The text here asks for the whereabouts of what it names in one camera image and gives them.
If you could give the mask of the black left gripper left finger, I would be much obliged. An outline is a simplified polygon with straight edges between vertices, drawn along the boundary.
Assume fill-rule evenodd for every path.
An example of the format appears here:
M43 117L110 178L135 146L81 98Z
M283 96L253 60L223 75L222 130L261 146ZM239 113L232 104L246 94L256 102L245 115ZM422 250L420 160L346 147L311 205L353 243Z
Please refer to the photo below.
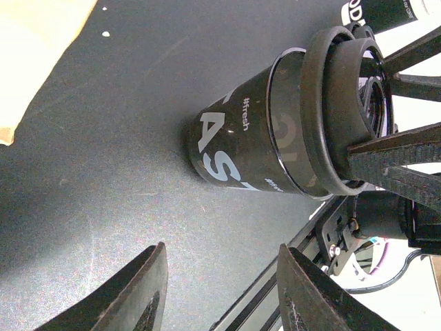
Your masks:
M163 242L151 245L93 293L38 330L160 330L167 294Z

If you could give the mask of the black cup lid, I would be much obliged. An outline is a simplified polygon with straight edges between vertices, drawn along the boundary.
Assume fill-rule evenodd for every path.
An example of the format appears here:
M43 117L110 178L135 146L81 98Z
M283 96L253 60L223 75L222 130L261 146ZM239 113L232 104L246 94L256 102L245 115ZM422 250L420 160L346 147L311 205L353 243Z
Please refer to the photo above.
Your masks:
M319 184L336 196L367 186L349 167L348 147L393 132L391 89L374 39L342 26L317 32L302 64L302 135Z

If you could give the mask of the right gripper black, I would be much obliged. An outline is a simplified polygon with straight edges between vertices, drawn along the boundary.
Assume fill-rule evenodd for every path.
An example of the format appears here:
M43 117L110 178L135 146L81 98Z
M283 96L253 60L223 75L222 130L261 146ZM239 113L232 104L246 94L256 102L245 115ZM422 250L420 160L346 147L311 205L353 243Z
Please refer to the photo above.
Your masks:
M352 177L385 189L354 198L353 235L406 239L411 248L439 255L440 177L407 166L440 162L440 123L370 140L347 151Z

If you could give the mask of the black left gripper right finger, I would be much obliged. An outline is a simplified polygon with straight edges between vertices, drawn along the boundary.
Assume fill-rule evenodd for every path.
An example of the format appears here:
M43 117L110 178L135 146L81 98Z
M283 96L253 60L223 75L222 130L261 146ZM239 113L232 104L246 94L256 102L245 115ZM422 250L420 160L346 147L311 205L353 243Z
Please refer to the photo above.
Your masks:
M284 330L397 329L285 244L278 253L277 286Z

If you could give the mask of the yellow paper takeout bag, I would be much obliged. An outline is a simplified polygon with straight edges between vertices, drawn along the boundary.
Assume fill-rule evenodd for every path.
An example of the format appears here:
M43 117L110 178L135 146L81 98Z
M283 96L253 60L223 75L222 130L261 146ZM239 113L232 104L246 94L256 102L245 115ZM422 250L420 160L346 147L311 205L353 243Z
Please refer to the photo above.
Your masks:
M9 146L26 109L78 37L96 1L1 2L1 144Z

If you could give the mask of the stack of paper cups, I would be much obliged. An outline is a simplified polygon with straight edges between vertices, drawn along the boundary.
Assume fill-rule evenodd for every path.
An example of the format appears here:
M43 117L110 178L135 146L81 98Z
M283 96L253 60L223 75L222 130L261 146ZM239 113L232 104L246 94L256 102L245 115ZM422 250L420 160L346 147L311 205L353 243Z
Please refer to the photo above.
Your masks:
M352 0L341 7L344 26L356 22L381 33L418 20L440 18L438 0Z

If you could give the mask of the black printed coffee cup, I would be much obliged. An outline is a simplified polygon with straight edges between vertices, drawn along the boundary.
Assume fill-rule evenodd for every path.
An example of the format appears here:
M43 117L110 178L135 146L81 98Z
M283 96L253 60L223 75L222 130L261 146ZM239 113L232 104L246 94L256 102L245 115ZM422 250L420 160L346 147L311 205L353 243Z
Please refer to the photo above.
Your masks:
M187 149L207 182L239 190L326 200L302 135L300 71L306 51L289 48L268 68L202 110Z

